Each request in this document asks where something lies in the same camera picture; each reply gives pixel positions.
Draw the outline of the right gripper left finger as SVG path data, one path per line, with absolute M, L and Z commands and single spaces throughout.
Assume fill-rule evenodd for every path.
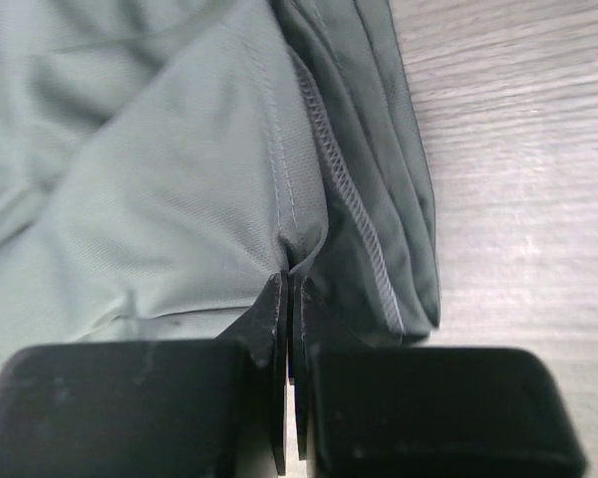
M 279 477 L 288 280 L 214 339 L 37 346 L 0 372 L 0 477 Z

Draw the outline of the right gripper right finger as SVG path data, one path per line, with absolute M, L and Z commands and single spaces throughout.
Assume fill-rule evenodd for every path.
M 293 291 L 298 454 L 312 477 L 581 477 L 557 383 L 514 348 L 364 344 L 307 279 Z

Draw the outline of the grey t shirt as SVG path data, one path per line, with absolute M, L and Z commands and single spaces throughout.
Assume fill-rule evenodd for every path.
M 440 320 L 386 1 L 0 1 L 0 365 L 212 337 L 271 275 L 372 345 Z

